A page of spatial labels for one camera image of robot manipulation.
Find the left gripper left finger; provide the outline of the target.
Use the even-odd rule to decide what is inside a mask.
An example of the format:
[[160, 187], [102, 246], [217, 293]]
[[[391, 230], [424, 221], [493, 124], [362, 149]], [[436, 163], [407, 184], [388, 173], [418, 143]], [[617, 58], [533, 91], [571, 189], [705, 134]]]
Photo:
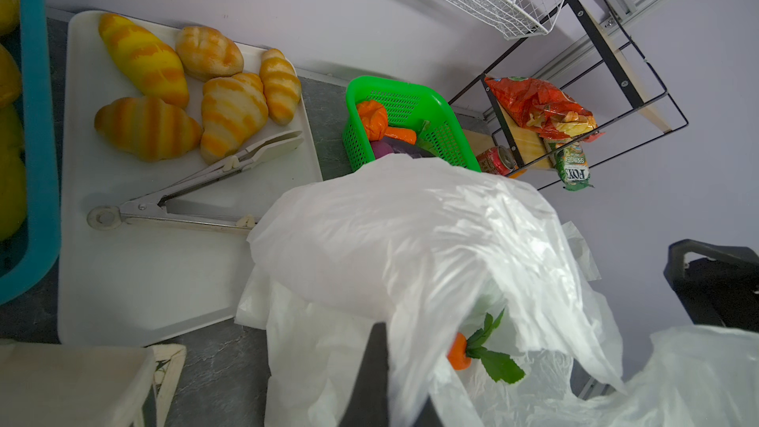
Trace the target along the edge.
[[389, 426], [387, 326], [372, 327], [354, 389], [339, 426]]

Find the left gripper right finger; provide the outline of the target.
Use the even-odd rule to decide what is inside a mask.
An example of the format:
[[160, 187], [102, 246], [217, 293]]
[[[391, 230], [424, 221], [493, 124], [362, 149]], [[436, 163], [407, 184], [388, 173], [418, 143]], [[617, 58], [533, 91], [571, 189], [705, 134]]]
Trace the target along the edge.
[[423, 409], [414, 422], [414, 427], [443, 427], [443, 423], [430, 397], [427, 397]]

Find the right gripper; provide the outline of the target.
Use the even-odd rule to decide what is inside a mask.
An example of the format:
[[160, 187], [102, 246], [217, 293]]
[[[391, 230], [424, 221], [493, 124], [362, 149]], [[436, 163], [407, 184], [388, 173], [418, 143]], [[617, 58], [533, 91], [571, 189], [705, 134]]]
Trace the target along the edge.
[[671, 244], [664, 278], [695, 324], [758, 330], [758, 254], [693, 239]]

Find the white plastic grocery bag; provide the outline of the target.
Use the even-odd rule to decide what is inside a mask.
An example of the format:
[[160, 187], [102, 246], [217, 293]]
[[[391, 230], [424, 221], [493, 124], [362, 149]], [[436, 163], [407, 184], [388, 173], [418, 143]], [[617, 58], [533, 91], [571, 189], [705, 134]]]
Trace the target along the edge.
[[[623, 380], [623, 342], [566, 226], [532, 186], [440, 159], [389, 156], [282, 195], [249, 235], [236, 321], [267, 333], [268, 426], [338, 426], [375, 323], [387, 326], [389, 426], [427, 397], [445, 426], [754, 426], [758, 337], [688, 325], [652, 335]], [[456, 335], [504, 316], [455, 371]]]

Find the beige canvas tote bag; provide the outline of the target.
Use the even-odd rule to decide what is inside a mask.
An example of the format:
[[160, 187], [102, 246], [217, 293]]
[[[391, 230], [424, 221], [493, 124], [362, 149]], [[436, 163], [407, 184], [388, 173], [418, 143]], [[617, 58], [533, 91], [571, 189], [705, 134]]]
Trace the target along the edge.
[[163, 426], [187, 347], [1, 341], [3, 426]]

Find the orange toy carrot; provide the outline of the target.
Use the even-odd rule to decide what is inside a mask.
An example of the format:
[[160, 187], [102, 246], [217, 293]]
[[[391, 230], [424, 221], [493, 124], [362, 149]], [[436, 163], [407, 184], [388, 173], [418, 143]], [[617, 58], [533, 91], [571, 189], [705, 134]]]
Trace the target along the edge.
[[504, 316], [502, 310], [498, 316], [486, 312], [481, 328], [471, 336], [458, 333], [448, 352], [447, 359], [455, 371], [464, 371], [478, 360], [490, 379], [496, 383], [514, 385], [521, 382], [526, 373], [512, 357], [506, 353], [496, 352], [485, 347], [486, 342], [500, 326]]

